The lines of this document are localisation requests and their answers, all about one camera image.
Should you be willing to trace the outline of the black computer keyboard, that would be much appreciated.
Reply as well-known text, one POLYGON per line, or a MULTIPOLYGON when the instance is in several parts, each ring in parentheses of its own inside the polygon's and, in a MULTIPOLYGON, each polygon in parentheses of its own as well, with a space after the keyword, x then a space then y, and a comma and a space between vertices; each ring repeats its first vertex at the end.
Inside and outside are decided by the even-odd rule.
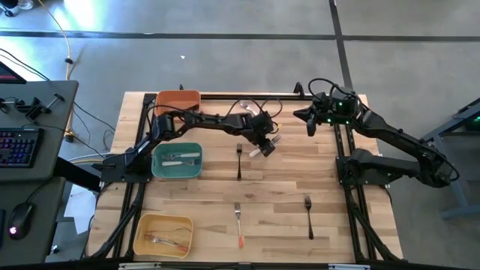
POLYGON ((0 168, 32 168, 43 128, 0 127, 0 168))

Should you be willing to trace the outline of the white paper sheet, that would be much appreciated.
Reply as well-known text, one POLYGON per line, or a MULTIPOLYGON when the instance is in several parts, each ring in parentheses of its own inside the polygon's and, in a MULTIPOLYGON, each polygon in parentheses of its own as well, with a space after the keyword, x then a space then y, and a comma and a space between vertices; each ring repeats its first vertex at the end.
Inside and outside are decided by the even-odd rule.
POLYGON ((86 232, 90 227, 97 204, 97 194, 84 187, 73 184, 67 197, 64 210, 65 218, 72 218, 76 234, 86 232))

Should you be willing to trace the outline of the black computer monitor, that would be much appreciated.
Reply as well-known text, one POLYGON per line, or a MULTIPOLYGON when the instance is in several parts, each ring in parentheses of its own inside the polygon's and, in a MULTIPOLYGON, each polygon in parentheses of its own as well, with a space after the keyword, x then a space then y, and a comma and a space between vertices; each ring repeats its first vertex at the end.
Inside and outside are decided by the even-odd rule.
POLYGON ((0 61, 0 83, 26 84, 26 80, 0 61))

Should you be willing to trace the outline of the silver metal bracket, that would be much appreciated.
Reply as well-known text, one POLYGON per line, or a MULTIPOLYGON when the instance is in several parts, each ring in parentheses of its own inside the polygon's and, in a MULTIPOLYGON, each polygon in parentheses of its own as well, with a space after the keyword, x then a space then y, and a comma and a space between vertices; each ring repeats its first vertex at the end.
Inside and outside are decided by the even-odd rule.
POLYGON ((126 262, 118 265, 118 270, 155 270, 161 268, 160 262, 126 262))
POLYGON ((328 270, 371 270, 371 267, 369 265, 331 263, 328 264, 328 270))

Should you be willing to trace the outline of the grey desk top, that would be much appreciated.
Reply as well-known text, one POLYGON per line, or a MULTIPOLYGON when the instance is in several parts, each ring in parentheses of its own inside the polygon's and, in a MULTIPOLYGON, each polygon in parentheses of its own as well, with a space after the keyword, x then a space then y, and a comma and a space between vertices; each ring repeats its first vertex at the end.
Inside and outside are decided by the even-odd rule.
POLYGON ((32 168, 0 168, 0 182, 30 182, 48 179, 53 175, 65 128, 68 122, 79 83, 72 81, 27 82, 26 84, 0 84, 0 98, 15 97, 29 105, 38 98, 45 106, 54 93, 65 101, 55 103, 50 114, 41 114, 35 123, 12 106, 9 113, 0 111, 0 128, 43 128, 43 137, 32 168))
POLYGON ((0 183, 0 212, 4 212, 0 225, 0 268, 45 261, 53 242, 65 183, 63 178, 0 183), (25 201, 34 205, 30 230, 24 238, 12 239, 8 235, 9 219, 14 208, 25 201))

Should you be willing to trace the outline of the blue grey metal stand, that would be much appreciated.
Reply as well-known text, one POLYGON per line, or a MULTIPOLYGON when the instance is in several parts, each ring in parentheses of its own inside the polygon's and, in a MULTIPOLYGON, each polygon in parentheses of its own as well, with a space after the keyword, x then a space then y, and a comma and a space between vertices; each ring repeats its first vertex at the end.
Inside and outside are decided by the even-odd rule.
POLYGON ((480 185, 480 97, 461 107, 451 118, 433 130, 423 140, 445 155, 445 175, 457 206, 441 213, 445 220, 467 215, 480 215, 480 202, 472 204, 467 198, 468 182, 480 185))

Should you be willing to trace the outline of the orange plastic bin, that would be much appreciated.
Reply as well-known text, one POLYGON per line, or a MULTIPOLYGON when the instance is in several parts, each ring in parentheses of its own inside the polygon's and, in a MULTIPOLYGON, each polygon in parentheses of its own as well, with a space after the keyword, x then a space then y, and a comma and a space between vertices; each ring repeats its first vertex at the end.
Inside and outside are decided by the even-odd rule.
POLYGON ((197 90, 164 90, 157 94, 154 109, 155 116, 172 111, 172 107, 182 110, 200 109, 201 94, 197 90))

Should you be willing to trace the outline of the black desk clamp mount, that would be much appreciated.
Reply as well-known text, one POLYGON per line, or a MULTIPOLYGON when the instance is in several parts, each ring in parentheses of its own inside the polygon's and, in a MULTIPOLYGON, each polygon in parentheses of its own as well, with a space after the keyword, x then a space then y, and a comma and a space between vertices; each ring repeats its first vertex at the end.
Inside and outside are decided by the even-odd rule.
POLYGON ((12 106, 19 113, 23 113, 25 118, 30 122, 35 123, 35 119, 41 114, 50 114, 52 112, 51 107, 58 101, 65 101, 65 99, 58 93, 54 93, 53 100, 46 106, 41 101, 34 97, 33 101, 27 105, 24 100, 16 97, 0 98, 0 111, 4 114, 9 113, 9 107, 12 106))

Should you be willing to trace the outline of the green plastic bin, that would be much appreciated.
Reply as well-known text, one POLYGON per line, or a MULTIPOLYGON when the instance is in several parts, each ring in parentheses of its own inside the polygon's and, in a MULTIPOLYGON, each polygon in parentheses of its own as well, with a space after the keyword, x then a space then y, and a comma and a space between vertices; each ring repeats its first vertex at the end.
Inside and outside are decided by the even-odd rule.
POLYGON ((203 169, 203 149, 196 142, 179 142, 160 144, 152 152, 151 173, 160 179, 192 179, 200 175, 203 169), (174 160, 164 160, 163 155, 167 153, 188 153, 200 152, 199 157, 180 157, 174 160), (201 164, 196 166, 162 166, 164 161, 189 161, 200 159, 201 164))

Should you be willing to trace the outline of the black fork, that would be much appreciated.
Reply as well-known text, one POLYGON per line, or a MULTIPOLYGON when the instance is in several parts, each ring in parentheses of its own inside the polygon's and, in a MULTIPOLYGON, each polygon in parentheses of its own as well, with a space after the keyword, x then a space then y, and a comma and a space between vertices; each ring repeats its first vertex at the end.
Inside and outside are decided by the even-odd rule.
POLYGON ((237 170, 237 180, 242 180, 242 168, 241 168, 241 157, 242 157, 243 147, 241 143, 238 143, 236 146, 236 154, 238 157, 238 170, 237 170))
POLYGON ((311 207, 312 207, 312 201, 311 198, 307 195, 304 198, 304 206, 307 210, 307 218, 308 218, 308 238, 310 240, 314 239, 314 231, 311 223, 311 207))

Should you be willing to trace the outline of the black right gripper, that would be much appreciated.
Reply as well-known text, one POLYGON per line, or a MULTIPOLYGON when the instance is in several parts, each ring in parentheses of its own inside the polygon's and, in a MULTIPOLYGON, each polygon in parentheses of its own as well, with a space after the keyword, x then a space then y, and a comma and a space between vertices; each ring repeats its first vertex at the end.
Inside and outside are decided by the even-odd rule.
POLYGON ((333 100, 330 97, 315 99, 309 107, 298 109, 293 112, 306 123, 307 135, 313 137, 317 130, 317 125, 333 125, 335 123, 333 116, 333 100))

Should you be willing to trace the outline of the black computer mouse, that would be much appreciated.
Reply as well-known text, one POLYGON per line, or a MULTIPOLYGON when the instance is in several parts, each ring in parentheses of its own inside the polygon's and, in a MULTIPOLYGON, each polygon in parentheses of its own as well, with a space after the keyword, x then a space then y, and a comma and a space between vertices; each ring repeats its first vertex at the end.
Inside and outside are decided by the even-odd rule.
POLYGON ((14 207, 7 223, 7 233, 11 239, 20 240, 28 235, 34 212, 33 202, 22 202, 14 207))

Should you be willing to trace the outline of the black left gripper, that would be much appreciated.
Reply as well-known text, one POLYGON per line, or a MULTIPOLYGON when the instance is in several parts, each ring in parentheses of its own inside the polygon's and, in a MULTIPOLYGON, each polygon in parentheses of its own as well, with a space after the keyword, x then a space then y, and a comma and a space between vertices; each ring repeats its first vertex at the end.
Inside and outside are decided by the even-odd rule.
POLYGON ((268 157, 274 150, 275 146, 266 136, 274 131, 272 117, 268 112, 261 112, 251 119, 254 138, 257 143, 261 143, 261 149, 264 149, 264 156, 268 157))

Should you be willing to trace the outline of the yellow plastic bin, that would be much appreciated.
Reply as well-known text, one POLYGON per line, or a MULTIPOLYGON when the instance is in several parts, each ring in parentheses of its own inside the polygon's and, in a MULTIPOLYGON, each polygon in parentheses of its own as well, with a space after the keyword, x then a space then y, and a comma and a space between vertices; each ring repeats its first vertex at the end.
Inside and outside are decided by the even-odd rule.
POLYGON ((133 251, 136 255, 170 257, 184 259, 190 252, 191 243, 194 234, 194 224, 189 217, 166 214, 144 214, 137 224, 136 234, 133 240, 133 251), (145 230, 151 228, 175 228, 188 227, 192 232, 154 232, 145 233, 145 230), (144 239, 144 235, 149 234, 163 239, 169 239, 188 248, 188 252, 178 250, 166 244, 153 243, 144 239))

